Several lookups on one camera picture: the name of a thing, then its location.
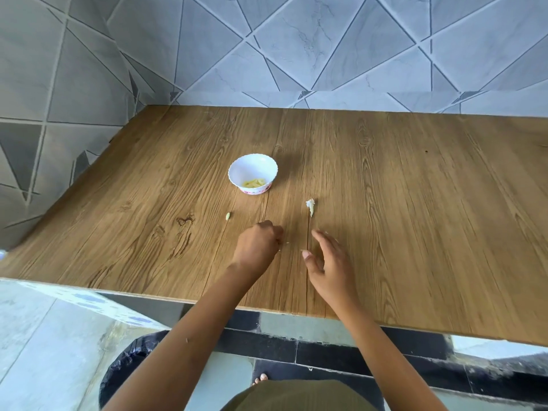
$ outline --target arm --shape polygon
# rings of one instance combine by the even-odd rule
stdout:
[[[184,409],[226,322],[278,253],[282,235],[283,228],[270,221],[246,229],[238,238],[225,273],[122,384],[103,410]]]
[[[331,306],[356,345],[392,411],[447,411],[407,359],[360,305],[352,265],[338,241],[318,230],[325,259],[324,271],[316,258],[303,251],[310,282]]]

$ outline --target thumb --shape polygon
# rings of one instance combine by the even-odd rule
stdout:
[[[302,251],[301,254],[303,255],[303,258],[305,260],[306,269],[308,269],[308,272],[310,275],[319,274],[321,270],[318,267],[318,262],[316,261],[316,257],[312,255],[310,251]]]

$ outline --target wooden table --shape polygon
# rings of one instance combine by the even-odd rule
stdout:
[[[229,183],[247,153],[278,162],[268,193]],[[196,301],[264,219],[287,243],[242,307],[334,317],[299,251],[318,227],[379,322],[548,346],[548,119],[147,107],[0,275]]]

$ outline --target hand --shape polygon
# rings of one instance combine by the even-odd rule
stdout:
[[[271,221],[256,223],[238,237],[232,264],[251,273],[255,279],[263,275],[278,253],[283,228]]]
[[[303,251],[310,282],[339,316],[340,309],[345,306],[360,305],[352,264],[344,248],[331,235],[314,229],[312,236],[322,249],[324,267],[323,270],[319,268],[310,251]]]

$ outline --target forearm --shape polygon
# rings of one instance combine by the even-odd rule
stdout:
[[[105,411],[182,410],[226,322],[253,285],[231,265],[118,389]]]
[[[392,411],[447,411],[373,318],[358,304],[337,314],[360,349]]]

